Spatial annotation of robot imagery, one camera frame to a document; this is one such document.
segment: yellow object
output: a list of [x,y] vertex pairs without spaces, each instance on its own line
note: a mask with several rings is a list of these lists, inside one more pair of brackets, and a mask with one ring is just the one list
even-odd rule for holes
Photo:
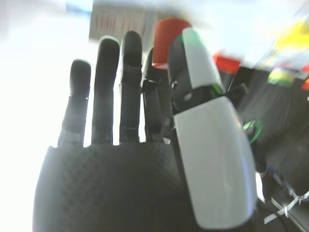
[[287,47],[295,50],[309,49],[309,21],[305,18],[297,21],[276,40],[274,47],[277,50]]

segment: red cup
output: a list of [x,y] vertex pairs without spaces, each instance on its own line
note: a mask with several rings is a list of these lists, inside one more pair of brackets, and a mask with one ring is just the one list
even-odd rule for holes
[[154,32],[154,51],[152,66],[157,69],[168,69],[169,47],[183,29],[192,25],[182,19],[168,18],[157,22]]

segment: green wire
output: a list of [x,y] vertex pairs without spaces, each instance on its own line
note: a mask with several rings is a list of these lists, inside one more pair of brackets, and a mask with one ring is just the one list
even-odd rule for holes
[[258,121],[258,120],[252,120],[250,122],[247,122],[244,126],[243,126],[243,129],[244,130],[247,130],[251,127],[256,127],[257,128],[257,133],[255,134],[255,136],[250,140],[250,143],[254,143],[257,138],[261,135],[261,132],[263,130],[263,124],[261,121]]

